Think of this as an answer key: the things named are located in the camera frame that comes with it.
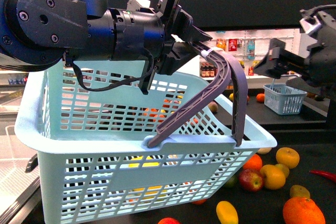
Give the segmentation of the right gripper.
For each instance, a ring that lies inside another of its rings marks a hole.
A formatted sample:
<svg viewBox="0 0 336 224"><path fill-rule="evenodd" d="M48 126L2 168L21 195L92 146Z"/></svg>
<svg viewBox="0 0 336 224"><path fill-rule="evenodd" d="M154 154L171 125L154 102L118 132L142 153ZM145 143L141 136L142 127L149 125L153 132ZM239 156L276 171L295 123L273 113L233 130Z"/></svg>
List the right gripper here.
<svg viewBox="0 0 336 224"><path fill-rule="evenodd" d="M254 67L254 73L274 79L280 79L289 71L294 71L301 75L303 81L311 87L315 84L311 80L309 73L310 54L315 44L309 45L308 57L303 58L285 49L286 43L272 38L270 40L268 52L265 57Z"/></svg>

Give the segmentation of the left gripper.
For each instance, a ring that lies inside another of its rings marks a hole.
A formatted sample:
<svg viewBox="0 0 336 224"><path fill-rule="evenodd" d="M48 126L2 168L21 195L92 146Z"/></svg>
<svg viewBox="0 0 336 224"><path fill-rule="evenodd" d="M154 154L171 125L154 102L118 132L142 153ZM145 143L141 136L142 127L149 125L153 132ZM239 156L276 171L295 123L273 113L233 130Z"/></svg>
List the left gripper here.
<svg viewBox="0 0 336 224"><path fill-rule="evenodd" d="M194 25L180 0L159 0L156 10L164 28L164 43L154 71L170 76L194 57L191 42L205 42L212 37Z"/></svg>

